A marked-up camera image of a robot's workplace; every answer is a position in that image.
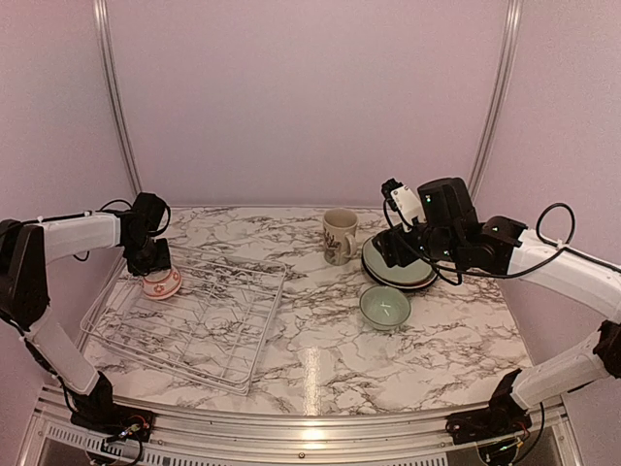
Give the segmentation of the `patterned beige tall cup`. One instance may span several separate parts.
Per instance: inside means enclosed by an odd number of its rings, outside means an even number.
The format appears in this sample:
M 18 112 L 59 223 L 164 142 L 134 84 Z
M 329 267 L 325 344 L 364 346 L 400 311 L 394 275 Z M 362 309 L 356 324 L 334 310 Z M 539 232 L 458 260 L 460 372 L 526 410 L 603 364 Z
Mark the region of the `patterned beige tall cup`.
M 324 259 L 334 266 L 349 262 L 357 252 L 358 216 L 353 211 L 337 208 L 323 215 Z

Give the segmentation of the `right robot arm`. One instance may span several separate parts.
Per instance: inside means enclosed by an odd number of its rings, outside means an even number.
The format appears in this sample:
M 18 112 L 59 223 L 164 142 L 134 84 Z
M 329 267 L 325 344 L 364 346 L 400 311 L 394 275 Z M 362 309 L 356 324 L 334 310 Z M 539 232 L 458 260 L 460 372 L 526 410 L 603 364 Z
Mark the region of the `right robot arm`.
M 481 221 L 460 178 L 443 178 L 416 190 L 394 179 L 381 187 L 385 207 L 400 224 L 373 240 L 387 267 L 420 260 L 436 273 L 522 280 L 571 298 L 603 317 L 585 340 L 545 362 L 503 378 L 480 425 L 500 435 L 540 402 L 589 383 L 620 376 L 620 268 L 554 242 L 537 227 L 506 216 Z

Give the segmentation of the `white red small bowl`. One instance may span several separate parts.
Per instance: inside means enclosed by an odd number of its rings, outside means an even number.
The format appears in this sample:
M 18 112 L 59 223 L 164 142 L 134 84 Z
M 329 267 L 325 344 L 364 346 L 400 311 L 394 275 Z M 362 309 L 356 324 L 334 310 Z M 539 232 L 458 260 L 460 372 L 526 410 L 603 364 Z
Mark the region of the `white red small bowl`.
M 182 278 L 179 270 L 172 266 L 168 270 L 152 273 L 142 278 L 143 294 L 146 298 L 161 301 L 172 297 L 180 290 Z

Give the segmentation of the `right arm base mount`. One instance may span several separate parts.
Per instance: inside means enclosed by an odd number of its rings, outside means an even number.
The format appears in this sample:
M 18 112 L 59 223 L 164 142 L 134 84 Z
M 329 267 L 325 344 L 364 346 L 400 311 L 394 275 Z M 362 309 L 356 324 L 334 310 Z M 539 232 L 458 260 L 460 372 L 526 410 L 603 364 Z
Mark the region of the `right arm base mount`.
M 529 430 L 532 420 L 511 398 L 511 392 L 510 383 L 500 382 L 486 407 L 449 415 L 445 431 L 453 443 L 480 442 Z

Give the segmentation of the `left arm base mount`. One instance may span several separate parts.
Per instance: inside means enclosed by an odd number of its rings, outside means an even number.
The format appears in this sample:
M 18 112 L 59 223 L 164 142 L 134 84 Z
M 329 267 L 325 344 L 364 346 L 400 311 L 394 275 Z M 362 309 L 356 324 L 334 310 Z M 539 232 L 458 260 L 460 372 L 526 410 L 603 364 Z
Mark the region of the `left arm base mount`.
M 154 412 L 117 404 L 113 386 L 102 372 L 89 394 L 78 394 L 65 383 L 61 386 L 73 424 L 108 434 L 109 442 L 124 438 L 144 443 L 149 440 Z

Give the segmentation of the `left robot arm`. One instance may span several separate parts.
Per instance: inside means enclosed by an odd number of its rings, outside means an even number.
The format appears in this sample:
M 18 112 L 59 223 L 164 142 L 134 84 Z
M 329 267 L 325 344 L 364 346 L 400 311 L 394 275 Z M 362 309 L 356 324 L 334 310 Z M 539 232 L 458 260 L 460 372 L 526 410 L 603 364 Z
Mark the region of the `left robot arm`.
M 162 235 L 170 218 L 171 209 L 163 199 L 141 192 L 124 211 L 104 207 L 1 223 L 1 318 L 71 394 L 89 398 L 83 413 L 103 432 L 121 425 L 122 410 L 111 401 L 106 377 L 83 357 L 53 316 L 48 267 L 65 257 L 120 248 L 134 277 L 169 272 L 171 255 Z

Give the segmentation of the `small pale green cup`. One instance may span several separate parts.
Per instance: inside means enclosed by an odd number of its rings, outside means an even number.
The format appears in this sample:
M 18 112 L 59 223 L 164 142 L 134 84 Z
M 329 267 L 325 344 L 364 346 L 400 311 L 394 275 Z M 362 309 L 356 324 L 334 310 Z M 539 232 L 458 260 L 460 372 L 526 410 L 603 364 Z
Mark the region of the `small pale green cup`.
M 400 290 L 375 285 L 366 289 L 359 299 L 363 320 L 379 331 L 396 330 L 410 317 L 411 304 Z

